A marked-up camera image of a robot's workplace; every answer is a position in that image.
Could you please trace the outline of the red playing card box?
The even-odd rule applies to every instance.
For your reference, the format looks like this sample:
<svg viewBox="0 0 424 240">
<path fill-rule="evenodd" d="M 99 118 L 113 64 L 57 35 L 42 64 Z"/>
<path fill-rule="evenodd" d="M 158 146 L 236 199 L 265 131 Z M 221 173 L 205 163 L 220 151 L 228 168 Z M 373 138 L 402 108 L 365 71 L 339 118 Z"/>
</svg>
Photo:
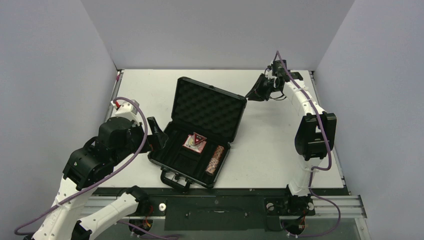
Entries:
<svg viewBox="0 0 424 240">
<path fill-rule="evenodd" d="M 195 140 L 197 138 L 194 137 L 193 134 L 189 134 L 185 140 L 185 142 L 182 144 L 182 146 L 190 151 L 193 151 L 195 153 L 201 154 L 207 144 L 206 140 L 202 140 L 201 142 L 195 143 Z"/>
</svg>

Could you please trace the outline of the black foam-lined carrying case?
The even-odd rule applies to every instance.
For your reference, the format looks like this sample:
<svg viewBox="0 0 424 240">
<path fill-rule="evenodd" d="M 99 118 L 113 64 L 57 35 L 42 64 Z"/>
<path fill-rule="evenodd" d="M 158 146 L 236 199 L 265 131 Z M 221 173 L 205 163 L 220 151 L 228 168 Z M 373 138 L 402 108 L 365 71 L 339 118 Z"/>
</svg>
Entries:
<svg viewBox="0 0 424 240">
<path fill-rule="evenodd" d="M 212 189 L 235 140 L 247 99 L 189 77 L 177 79 L 164 147 L 148 154 L 160 180 L 186 193 L 191 184 Z"/>
</svg>

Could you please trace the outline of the poker chip roll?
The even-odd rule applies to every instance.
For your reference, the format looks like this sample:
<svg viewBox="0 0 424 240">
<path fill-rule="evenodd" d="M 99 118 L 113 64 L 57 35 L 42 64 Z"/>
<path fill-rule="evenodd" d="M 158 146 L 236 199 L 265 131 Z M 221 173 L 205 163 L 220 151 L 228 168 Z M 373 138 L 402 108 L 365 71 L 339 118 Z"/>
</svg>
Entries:
<svg viewBox="0 0 424 240">
<path fill-rule="evenodd" d="M 222 154 L 223 154 L 223 152 L 224 152 L 224 150 L 225 150 L 225 148 L 223 147 L 223 146 L 218 146 L 216 149 L 215 149 L 215 152 L 214 152 L 214 155 L 213 155 L 213 157 L 215 158 L 215 159 L 220 159 L 221 158 L 221 156 L 222 156 Z"/>
<path fill-rule="evenodd" d="M 219 157 L 211 158 L 205 169 L 205 173 L 208 174 L 209 176 L 213 176 L 215 174 L 215 171 L 218 165 L 220 164 L 220 161 L 221 159 Z"/>
</svg>

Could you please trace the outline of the red black triangular card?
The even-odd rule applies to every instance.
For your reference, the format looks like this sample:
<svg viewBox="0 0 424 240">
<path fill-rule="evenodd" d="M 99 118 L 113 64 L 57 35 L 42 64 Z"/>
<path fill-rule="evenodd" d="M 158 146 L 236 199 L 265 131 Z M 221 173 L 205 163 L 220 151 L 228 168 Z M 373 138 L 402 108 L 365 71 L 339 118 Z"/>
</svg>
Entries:
<svg viewBox="0 0 424 240">
<path fill-rule="evenodd" d="M 196 146 L 207 140 L 207 138 L 205 136 L 203 136 L 203 135 L 201 135 L 197 132 L 194 132 L 192 137 L 194 139 L 194 144 Z"/>
</svg>

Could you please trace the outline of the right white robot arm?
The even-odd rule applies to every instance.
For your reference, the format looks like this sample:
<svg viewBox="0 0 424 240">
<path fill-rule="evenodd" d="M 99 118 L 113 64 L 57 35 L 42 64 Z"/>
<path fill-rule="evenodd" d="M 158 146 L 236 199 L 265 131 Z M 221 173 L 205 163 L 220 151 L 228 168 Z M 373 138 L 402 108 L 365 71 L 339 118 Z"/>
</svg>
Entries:
<svg viewBox="0 0 424 240">
<path fill-rule="evenodd" d="M 298 168 L 288 184 L 291 194 L 282 199 L 283 209 L 294 214 L 302 207 L 300 197 L 310 194 L 315 173 L 332 167 L 337 117 L 318 104 L 303 77 L 288 70 L 285 60 L 274 60 L 268 65 L 245 97 L 249 101 L 263 102 L 272 99 L 271 94 L 277 92 L 282 94 L 277 99 L 290 101 L 301 117 L 294 138 L 299 154 Z"/>
</svg>

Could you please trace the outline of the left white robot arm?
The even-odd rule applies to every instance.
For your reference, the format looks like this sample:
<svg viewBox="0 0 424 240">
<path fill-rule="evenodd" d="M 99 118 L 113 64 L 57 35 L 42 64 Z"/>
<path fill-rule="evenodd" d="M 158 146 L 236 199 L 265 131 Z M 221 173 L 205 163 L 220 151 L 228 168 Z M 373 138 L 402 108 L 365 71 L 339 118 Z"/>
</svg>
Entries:
<svg viewBox="0 0 424 240">
<path fill-rule="evenodd" d="M 29 234 L 32 240 L 93 240 L 121 218 L 149 210 L 149 197 L 138 186 L 101 210 L 80 217 L 88 199 L 114 167 L 129 155 L 158 151 L 168 136 L 156 119 L 147 119 L 151 134 L 145 135 L 139 122 L 124 117 L 111 117 L 99 127 L 98 135 L 75 150 L 63 170 L 63 178 L 52 205 L 40 228 Z"/>
</svg>

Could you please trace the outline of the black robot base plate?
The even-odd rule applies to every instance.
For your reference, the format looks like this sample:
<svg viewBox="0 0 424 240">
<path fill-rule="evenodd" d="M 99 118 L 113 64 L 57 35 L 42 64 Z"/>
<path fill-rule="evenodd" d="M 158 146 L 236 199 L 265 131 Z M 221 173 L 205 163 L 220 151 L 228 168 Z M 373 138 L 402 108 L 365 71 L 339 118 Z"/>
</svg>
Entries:
<svg viewBox="0 0 424 240">
<path fill-rule="evenodd" d="M 164 218 L 165 231 L 293 230 L 306 202 L 287 189 L 144 188 L 153 206 L 152 218 Z"/>
</svg>

